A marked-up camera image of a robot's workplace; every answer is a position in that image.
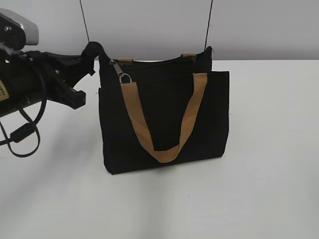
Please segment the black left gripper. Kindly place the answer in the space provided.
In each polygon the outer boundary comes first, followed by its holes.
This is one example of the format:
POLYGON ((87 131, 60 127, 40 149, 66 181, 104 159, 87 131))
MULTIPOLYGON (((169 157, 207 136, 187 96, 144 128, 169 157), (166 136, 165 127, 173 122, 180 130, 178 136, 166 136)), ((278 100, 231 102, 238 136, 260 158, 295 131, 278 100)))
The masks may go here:
POLYGON ((21 104, 52 101, 74 110, 86 104, 86 93, 67 84, 77 84, 86 75, 93 76, 94 58, 28 51, 21 55, 27 72, 21 83, 21 104))

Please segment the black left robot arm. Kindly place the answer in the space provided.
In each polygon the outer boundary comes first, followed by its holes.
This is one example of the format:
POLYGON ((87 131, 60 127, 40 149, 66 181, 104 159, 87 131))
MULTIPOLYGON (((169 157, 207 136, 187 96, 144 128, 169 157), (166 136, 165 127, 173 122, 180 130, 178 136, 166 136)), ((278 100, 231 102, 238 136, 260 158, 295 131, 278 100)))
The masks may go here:
POLYGON ((41 102, 43 96, 72 109, 82 107, 86 94, 74 86, 94 73, 94 60, 85 56, 39 51, 8 55, 1 51, 0 115, 41 102))

